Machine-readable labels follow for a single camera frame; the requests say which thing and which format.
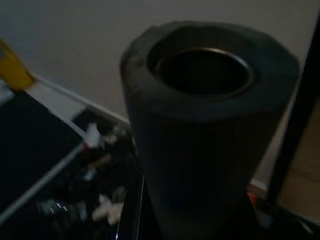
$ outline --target wall baseboard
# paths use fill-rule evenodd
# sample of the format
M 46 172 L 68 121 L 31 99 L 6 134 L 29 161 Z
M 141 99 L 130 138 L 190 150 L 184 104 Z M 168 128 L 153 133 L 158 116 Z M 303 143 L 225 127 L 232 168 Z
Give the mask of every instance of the wall baseboard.
M 62 94 L 65 94 L 67 96 L 69 96 L 70 98 L 88 106 L 88 108 L 90 108 L 91 110 L 97 112 L 97 113 L 101 113 L 104 117 L 106 117 L 107 119 L 110 119 L 111 121 L 115 121 L 116 123 L 119 123 L 119 124 L 123 124 L 125 125 L 126 127 L 128 127 L 130 125 L 129 123 L 129 120 L 124 117 L 124 116 L 121 116 L 113 111 L 110 111 L 109 109 L 101 106 L 101 105 L 98 105 L 96 104 L 95 102 L 71 91 L 71 90 L 68 90 L 56 83 L 54 83 L 53 81 L 50 81 L 34 72 L 31 73 L 31 75 L 34 77 L 35 80 L 43 83 L 44 85 L 47 85 L 48 87 L 62 93 Z

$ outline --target yellow object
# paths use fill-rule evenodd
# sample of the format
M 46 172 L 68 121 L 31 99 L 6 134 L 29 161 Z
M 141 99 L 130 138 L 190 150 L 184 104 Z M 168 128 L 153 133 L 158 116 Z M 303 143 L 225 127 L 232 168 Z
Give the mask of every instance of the yellow object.
M 26 89 L 34 82 L 18 57 L 2 39 L 0 39 L 0 78 L 16 91 Z

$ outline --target clutter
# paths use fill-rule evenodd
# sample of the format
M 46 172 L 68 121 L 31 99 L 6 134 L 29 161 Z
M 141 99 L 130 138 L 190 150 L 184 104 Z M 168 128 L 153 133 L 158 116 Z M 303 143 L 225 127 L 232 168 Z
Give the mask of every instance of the clutter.
M 89 182 L 96 175 L 97 170 L 95 168 L 88 168 L 86 174 L 83 176 L 83 180 Z
M 103 138 L 108 144 L 114 145 L 118 141 L 118 137 L 113 133 L 109 133 Z
M 97 209 L 92 212 L 92 219 L 99 222 L 107 218 L 109 224 L 112 226 L 118 223 L 123 208 L 123 203 L 114 203 L 111 201 L 104 201 Z
M 112 122 L 107 121 L 106 119 L 95 119 L 94 120 L 96 122 L 97 125 L 97 129 L 99 131 L 99 133 L 102 136 L 107 135 L 108 133 L 112 132 L 113 129 L 115 128 L 115 125 Z
M 90 123 L 87 130 L 86 136 L 84 138 L 84 147 L 86 149 L 94 149 L 99 146 L 100 143 L 100 133 L 97 129 L 96 123 Z
M 124 186 L 118 186 L 112 193 L 114 203 L 123 203 L 125 201 L 126 191 Z
M 128 134 L 128 131 L 121 125 L 114 126 L 113 132 L 118 137 L 125 137 Z
M 66 230 L 78 222 L 87 219 L 86 203 L 67 204 L 56 199 L 48 199 L 37 203 L 38 211 L 56 230 Z
M 104 164 L 109 163 L 112 160 L 112 157 L 109 153 L 105 154 L 103 157 L 101 157 L 98 161 L 91 162 L 88 164 L 88 168 L 99 168 Z
M 126 157 L 134 151 L 134 147 L 127 139 L 119 139 L 110 149 L 110 155 L 115 157 Z
M 105 202 L 111 202 L 107 195 L 99 194 L 99 202 L 103 204 Z
M 104 156 L 106 154 L 106 152 L 108 152 L 108 149 L 102 148 L 102 147 L 86 149 L 78 155 L 77 160 L 83 166 L 87 166 L 87 165 L 97 161 L 102 156 Z

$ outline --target black foam roller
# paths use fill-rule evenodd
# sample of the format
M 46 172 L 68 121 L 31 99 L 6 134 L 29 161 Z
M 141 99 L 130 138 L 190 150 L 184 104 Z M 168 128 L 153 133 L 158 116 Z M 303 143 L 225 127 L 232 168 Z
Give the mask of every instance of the black foam roller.
M 274 135 L 298 76 L 296 59 L 262 32 L 183 21 L 146 30 L 120 68 L 164 237 L 212 239 Z

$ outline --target metal rim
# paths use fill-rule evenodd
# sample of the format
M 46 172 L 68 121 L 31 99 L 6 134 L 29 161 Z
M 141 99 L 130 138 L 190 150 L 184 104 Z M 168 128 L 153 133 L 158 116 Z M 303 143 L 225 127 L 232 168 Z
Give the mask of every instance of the metal rim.
M 225 50 L 218 49 L 218 48 L 212 48 L 212 47 L 187 48 L 187 49 L 183 49 L 178 52 L 175 52 L 174 54 L 171 54 L 169 56 L 161 58 L 154 68 L 154 72 L 156 73 L 156 76 L 158 76 L 158 77 L 160 76 L 159 73 L 160 73 L 161 67 L 167 59 L 175 57 L 175 56 L 183 54 L 183 53 L 188 53 L 188 52 L 193 52 L 193 51 L 205 51 L 205 52 L 212 52 L 212 53 L 228 56 L 228 57 L 232 58 L 233 60 L 235 60 L 237 63 L 239 63 L 245 69 L 245 71 L 247 73 L 247 79 L 246 79 L 245 84 L 234 91 L 231 91 L 231 92 L 228 92 L 225 94 L 210 94 L 210 95 L 192 94 L 193 96 L 207 97 L 207 98 L 218 98 L 218 99 L 230 98 L 230 97 L 237 95 L 237 94 L 243 92 L 244 90 L 248 89 L 254 83 L 255 71 L 248 62 L 246 62 L 243 58 L 241 58 L 240 56 L 238 56 L 232 52 L 225 51 Z

